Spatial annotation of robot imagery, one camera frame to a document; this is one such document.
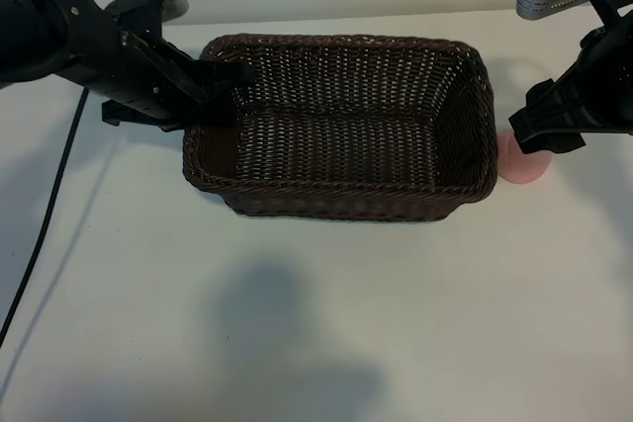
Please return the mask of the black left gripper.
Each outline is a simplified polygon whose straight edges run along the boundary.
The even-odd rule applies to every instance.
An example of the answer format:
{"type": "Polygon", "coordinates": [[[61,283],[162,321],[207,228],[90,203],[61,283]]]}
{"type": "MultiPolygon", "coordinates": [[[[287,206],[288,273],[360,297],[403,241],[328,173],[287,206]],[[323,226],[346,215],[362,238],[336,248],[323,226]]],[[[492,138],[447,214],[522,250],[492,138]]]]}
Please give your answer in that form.
{"type": "Polygon", "coordinates": [[[255,85],[253,68],[238,62],[197,61],[162,37],[165,0],[58,0],[66,26],[58,75],[114,102],[165,131],[191,125],[235,127],[234,89],[255,85]]]}

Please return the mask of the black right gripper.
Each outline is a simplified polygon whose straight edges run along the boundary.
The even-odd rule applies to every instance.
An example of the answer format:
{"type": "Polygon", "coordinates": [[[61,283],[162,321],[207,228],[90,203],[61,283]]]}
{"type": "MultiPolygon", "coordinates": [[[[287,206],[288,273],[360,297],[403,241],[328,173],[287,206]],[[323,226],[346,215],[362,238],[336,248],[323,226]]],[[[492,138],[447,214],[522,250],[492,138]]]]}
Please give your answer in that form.
{"type": "MultiPolygon", "coordinates": [[[[554,85],[550,78],[532,86],[525,94],[525,106],[546,105],[554,85]]],[[[564,113],[555,128],[539,125],[526,108],[509,118],[522,153],[572,152],[586,145],[580,135],[584,132],[632,132],[630,13],[611,27],[602,26],[586,34],[581,40],[574,72],[563,85],[564,113]]]]}

